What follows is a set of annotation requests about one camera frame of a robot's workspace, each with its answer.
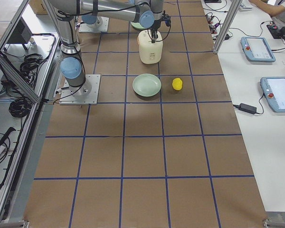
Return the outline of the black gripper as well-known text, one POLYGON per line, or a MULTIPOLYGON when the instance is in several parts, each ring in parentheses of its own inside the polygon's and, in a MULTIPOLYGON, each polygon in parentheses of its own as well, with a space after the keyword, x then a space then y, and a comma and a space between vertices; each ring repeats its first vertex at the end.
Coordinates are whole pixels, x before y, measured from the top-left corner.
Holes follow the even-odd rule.
POLYGON ((156 41, 156 31, 160 28, 162 22, 162 13, 163 11, 152 12, 151 10, 148 11, 153 16, 153 24, 148 28, 151 30, 151 40, 152 43, 156 41))

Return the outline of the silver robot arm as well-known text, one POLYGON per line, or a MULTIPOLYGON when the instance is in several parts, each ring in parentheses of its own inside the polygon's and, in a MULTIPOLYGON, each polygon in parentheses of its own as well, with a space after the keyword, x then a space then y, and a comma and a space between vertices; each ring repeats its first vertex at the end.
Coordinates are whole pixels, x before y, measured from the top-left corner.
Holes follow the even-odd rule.
POLYGON ((96 50, 95 68, 105 74, 100 84, 100 99, 120 100, 125 85, 125 64, 130 64, 130 73, 141 72, 138 67, 145 65, 147 73, 155 74, 161 54, 156 48, 162 47, 158 29, 169 19, 164 13, 162 0, 51 0, 54 21, 61 39, 61 51, 65 58, 78 60, 81 54, 96 50), (143 52, 134 59, 126 59, 126 38, 137 37, 141 47, 146 41, 151 51, 143 52))

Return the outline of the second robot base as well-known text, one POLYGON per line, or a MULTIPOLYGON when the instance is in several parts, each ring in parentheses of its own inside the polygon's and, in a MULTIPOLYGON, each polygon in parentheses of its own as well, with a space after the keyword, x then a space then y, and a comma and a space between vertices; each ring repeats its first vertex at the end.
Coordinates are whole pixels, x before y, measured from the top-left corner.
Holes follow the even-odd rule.
POLYGON ((93 16, 91 14, 83 15, 82 21, 87 25, 88 28, 93 30, 99 29, 99 27, 102 26, 103 24, 102 17, 93 16))

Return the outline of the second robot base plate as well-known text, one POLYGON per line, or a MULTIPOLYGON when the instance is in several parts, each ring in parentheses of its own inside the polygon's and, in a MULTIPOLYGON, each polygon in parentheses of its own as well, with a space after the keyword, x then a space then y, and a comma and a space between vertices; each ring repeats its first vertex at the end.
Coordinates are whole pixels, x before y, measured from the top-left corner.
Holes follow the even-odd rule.
POLYGON ((106 33, 108 31, 109 18, 85 15, 79 26, 79 33, 106 33))

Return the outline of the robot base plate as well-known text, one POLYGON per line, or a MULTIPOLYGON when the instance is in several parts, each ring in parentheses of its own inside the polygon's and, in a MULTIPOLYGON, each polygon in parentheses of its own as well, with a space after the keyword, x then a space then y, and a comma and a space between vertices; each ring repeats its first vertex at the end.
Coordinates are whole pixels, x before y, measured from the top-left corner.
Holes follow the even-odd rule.
POLYGON ((64 87, 68 87, 61 93, 59 104, 61 105, 96 105, 99 94, 99 86, 101 75, 85 76, 86 81, 84 85, 77 91, 77 88, 70 87, 67 80, 64 81, 64 87))

